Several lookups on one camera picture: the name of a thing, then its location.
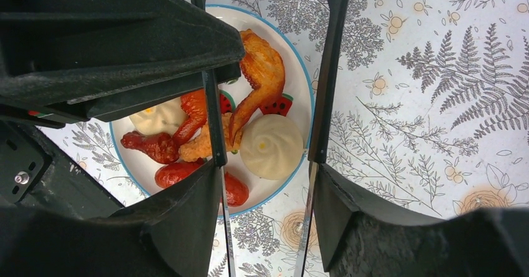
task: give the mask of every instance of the watermelon slice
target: watermelon slice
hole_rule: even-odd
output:
[[[233,113],[235,111],[235,102],[233,101],[233,98],[231,98],[227,92],[222,90],[220,90],[219,96],[220,113]]]
[[[36,112],[34,110],[28,110],[27,113],[30,115],[30,116],[35,116],[35,117],[38,117],[38,118],[41,118],[43,116],[46,116],[46,114],[42,114],[42,113],[39,113],[39,112]]]
[[[294,99],[292,98],[292,96],[283,93],[281,98],[279,98],[272,105],[269,105],[267,107],[260,107],[259,109],[261,110],[263,115],[278,114],[286,117],[286,114],[288,114],[288,111],[292,107],[293,101]]]

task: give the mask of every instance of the screw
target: screw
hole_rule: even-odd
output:
[[[18,174],[15,176],[15,182],[20,183],[21,185],[27,184],[29,181],[29,174],[27,174],[24,171],[18,172]]]

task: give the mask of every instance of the white plate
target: white plate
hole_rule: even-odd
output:
[[[300,58],[292,43],[277,28],[248,11],[236,7],[219,5],[208,6],[206,11],[239,31],[252,29],[257,35],[266,39],[281,54],[286,71],[286,83],[283,93],[293,97],[293,104],[287,117],[291,118],[299,127],[306,147],[308,147],[314,110],[314,97],[312,95],[308,72],[303,64],[302,58]],[[240,78],[233,84],[219,85],[219,88],[231,95],[235,101],[235,105],[238,105],[252,91],[245,78]],[[262,115],[258,109],[250,121]],[[154,162],[142,152],[123,148],[119,140],[124,134],[133,130],[134,126],[128,117],[116,120],[110,124],[112,140],[114,141],[117,154],[125,170],[140,189],[147,195],[153,195],[162,190],[162,188],[156,185],[154,174],[163,165]],[[246,203],[240,207],[230,207],[230,213],[237,215],[250,211],[272,199],[295,176],[303,159],[304,156],[299,160],[297,169],[286,180],[271,181],[258,178],[250,173],[243,164],[239,154],[233,155],[228,152],[226,170],[239,178],[250,189],[250,197]]]

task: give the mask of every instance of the floral tablecloth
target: floral tablecloth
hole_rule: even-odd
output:
[[[326,0],[207,0],[272,22],[318,88]],[[351,0],[328,162],[398,205],[440,218],[529,205],[529,0]],[[109,125],[43,129],[124,205],[144,199]],[[239,276],[292,276],[308,164],[270,202],[233,219]],[[326,276],[311,237],[308,276]],[[210,276],[227,276],[221,222]]]

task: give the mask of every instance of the fried chicken piece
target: fried chicken piece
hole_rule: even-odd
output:
[[[169,164],[178,160],[178,146],[166,132],[156,135],[127,132],[121,139],[121,145],[127,149],[139,150],[157,163]]]
[[[246,55],[240,62],[241,71],[253,91],[235,109],[230,119],[230,143],[259,107],[273,104],[284,88],[284,64],[279,53],[251,29],[241,31]]]
[[[185,119],[173,135],[173,140],[178,146],[187,143],[208,120],[206,92],[204,89],[182,95],[180,99],[182,101],[181,108],[188,115],[188,118]]]
[[[222,127],[224,130],[224,139],[226,141],[226,151],[238,150],[241,146],[242,131],[237,133],[235,141],[230,144],[229,135],[228,135],[228,124],[230,123],[230,118],[233,115],[231,113],[222,114]],[[208,122],[202,127],[200,135],[198,135],[193,140],[183,144],[179,149],[180,158],[184,162],[194,162],[199,158],[211,157],[211,140],[210,140],[210,127]]]

